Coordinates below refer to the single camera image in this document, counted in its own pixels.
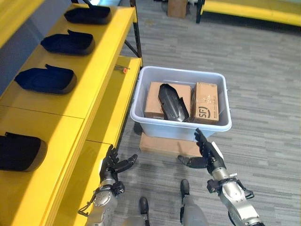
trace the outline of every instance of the white wall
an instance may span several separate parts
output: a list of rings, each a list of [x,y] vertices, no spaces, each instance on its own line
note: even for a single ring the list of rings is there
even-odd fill
[[[0,94],[70,3],[46,0],[0,49]]]

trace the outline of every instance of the yellow bench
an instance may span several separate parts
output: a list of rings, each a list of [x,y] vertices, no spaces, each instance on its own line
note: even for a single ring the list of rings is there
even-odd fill
[[[203,11],[301,26],[301,4],[281,0],[198,0],[197,23]]]

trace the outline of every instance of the cardboard base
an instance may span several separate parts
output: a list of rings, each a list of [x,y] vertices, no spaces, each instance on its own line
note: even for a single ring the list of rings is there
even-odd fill
[[[161,137],[149,137],[145,135],[144,132],[142,132],[141,135],[140,150],[142,152],[174,156],[178,156],[179,154],[185,156],[201,156],[196,142]]]

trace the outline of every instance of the black metal frame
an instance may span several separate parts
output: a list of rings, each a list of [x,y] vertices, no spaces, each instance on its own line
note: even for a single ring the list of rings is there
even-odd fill
[[[202,16],[202,8],[204,7],[205,0],[198,0],[198,8],[197,8],[197,21],[196,23],[199,24],[201,21]]]
[[[91,3],[88,0],[83,0],[83,1],[86,4],[88,4],[89,6],[91,6]],[[71,0],[71,2],[72,3],[78,3],[79,0]],[[140,57],[142,59],[142,51],[141,51],[141,43],[140,43],[140,34],[139,34],[139,26],[138,26],[138,15],[137,15],[136,0],[130,0],[130,5],[131,5],[131,7],[135,7],[135,11],[136,11],[137,22],[133,22],[133,26],[134,26],[134,33],[135,33],[135,40],[136,40],[137,50],[127,40],[125,40],[124,43],[130,48],[130,50],[132,50],[132,52],[137,57]]]

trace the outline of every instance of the printed logo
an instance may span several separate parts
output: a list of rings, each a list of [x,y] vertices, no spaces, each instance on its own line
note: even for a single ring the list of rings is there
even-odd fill
[[[198,116],[200,118],[210,118],[210,111],[206,107],[198,107]]]

